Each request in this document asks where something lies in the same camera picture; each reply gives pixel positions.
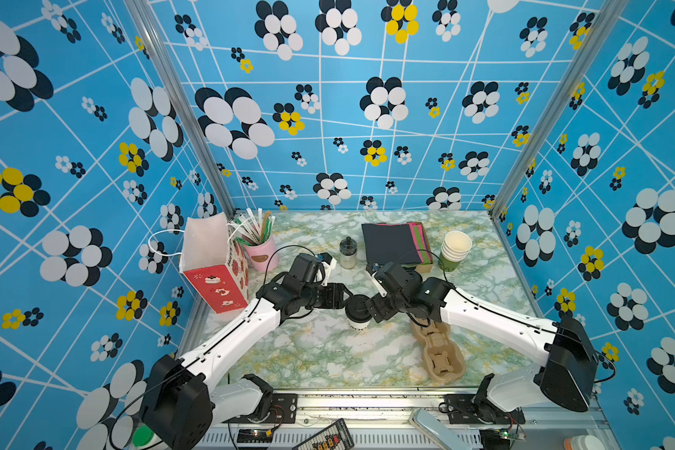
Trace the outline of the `black plastic cup lid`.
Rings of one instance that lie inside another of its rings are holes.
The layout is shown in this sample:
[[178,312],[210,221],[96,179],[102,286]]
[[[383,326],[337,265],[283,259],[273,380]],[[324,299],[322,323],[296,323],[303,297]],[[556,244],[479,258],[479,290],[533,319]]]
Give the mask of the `black plastic cup lid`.
[[367,302],[369,298],[363,294],[356,294],[347,299],[344,310],[347,318],[355,323],[369,323],[372,320]]

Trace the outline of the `white paper coffee cup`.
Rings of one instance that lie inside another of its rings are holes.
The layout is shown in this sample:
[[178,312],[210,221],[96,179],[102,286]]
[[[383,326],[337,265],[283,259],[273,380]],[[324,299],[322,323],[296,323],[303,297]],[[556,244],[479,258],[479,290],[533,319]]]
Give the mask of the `white paper coffee cup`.
[[372,318],[369,317],[365,320],[360,319],[360,320],[354,320],[353,318],[348,318],[348,324],[351,328],[354,328],[355,330],[364,330],[366,329],[372,322]]

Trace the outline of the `red white paper gift bag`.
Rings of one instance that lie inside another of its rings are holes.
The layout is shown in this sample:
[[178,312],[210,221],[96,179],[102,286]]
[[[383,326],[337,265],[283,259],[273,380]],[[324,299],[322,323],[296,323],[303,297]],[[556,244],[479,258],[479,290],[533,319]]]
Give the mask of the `red white paper gift bag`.
[[225,214],[188,219],[178,271],[217,314],[245,309],[249,303],[249,262],[233,237]]

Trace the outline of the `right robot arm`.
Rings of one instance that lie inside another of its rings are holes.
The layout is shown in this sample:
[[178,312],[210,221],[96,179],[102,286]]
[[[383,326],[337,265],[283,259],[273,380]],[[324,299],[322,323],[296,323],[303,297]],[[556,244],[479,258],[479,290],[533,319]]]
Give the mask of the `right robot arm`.
[[458,326],[528,357],[529,367],[487,375],[474,404],[503,413],[552,402],[584,413],[590,407],[599,358],[581,322],[520,314],[480,299],[453,283],[390,262],[371,281],[378,292],[367,302],[376,322],[404,313],[420,323]]

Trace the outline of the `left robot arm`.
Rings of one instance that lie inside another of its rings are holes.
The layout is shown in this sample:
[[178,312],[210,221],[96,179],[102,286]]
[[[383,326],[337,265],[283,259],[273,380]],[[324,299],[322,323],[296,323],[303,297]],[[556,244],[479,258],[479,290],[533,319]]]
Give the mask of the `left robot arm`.
[[254,344],[298,312],[343,308],[344,286],[329,279],[337,264],[327,253],[299,254],[208,341],[178,359],[157,361],[140,402],[142,423],[168,448],[192,449],[217,423],[269,416],[273,389],[262,378],[220,382]]

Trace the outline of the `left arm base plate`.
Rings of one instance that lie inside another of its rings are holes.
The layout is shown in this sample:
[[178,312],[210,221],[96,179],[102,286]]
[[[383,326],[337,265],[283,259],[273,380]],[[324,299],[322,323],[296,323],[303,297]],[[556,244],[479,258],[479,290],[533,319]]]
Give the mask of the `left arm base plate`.
[[264,396],[256,410],[247,415],[247,421],[255,424],[274,423],[294,424],[298,406],[298,395],[291,393],[273,393]]

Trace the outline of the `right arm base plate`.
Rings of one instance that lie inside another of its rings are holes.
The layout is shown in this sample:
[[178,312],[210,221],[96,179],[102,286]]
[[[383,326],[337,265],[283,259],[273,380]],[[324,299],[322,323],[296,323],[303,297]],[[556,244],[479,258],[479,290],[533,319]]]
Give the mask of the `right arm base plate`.
[[485,399],[475,400],[474,395],[448,394],[438,406],[446,414],[451,425],[524,425],[525,416],[521,409],[504,412]]

